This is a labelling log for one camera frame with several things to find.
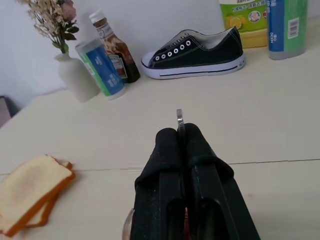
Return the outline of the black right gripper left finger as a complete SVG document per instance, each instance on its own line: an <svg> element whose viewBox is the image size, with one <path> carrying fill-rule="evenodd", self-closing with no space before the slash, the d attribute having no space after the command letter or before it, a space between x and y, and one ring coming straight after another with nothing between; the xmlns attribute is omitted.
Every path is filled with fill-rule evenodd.
<svg viewBox="0 0 320 240"><path fill-rule="evenodd" d="M182 240L185 191L178 133L164 128L140 176L135 180L130 239Z"/></svg>

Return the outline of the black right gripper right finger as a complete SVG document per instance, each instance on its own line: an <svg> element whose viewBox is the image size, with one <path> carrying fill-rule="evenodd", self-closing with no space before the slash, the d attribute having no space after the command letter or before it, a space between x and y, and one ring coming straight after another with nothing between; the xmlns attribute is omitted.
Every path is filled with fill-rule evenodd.
<svg viewBox="0 0 320 240"><path fill-rule="evenodd" d="M260 239L233 169L214 153L193 123L185 124L185 150L191 239Z"/></svg>

